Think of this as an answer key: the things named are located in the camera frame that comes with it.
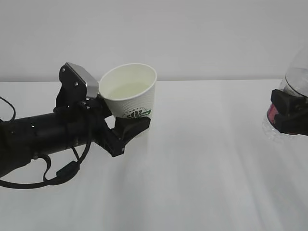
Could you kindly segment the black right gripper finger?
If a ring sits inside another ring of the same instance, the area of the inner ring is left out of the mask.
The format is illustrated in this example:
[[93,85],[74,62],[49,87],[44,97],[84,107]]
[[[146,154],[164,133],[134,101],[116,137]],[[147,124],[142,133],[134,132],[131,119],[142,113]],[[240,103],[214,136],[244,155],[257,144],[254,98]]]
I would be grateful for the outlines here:
[[280,133],[308,134],[308,98],[275,89],[271,93],[270,124]]

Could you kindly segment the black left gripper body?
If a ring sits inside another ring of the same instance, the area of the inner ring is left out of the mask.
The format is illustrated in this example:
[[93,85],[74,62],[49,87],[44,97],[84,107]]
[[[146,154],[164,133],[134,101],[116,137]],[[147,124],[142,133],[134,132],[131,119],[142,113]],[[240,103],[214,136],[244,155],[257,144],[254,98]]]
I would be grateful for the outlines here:
[[125,144],[107,126],[96,98],[86,97],[86,87],[77,75],[64,64],[59,71],[61,88],[56,98],[57,108],[66,108],[70,113],[81,114],[84,120],[86,140],[91,140],[104,148],[112,157],[122,155]]

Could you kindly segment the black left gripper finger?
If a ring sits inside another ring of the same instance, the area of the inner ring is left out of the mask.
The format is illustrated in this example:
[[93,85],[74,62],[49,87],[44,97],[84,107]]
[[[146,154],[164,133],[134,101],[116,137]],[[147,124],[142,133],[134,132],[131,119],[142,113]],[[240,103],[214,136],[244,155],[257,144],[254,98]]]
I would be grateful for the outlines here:
[[139,134],[146,131],[150,126],[150,122],[151,119],[149,117],[117,117],[112,131],[124,144],[127,144]]
[[100,93],[97,94],[96,103],[98,104],[99,110],[104,118],[108,118],[113,115],[106,103],[106,99]]

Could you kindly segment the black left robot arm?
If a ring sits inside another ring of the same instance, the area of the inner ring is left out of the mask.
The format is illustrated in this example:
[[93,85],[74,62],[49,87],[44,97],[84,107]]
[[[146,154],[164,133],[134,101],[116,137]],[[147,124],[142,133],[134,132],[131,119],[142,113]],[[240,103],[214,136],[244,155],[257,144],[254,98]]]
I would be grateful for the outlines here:
[[109,128],[110,108],[99,95],[97,80],[83,67],[65,63],[59,71],[61,88],[52,113],[2,121],[0,174],[5,176],[35,158],[80,145],[96,143],[111,156],[150,125],[150,118],[116,118]]

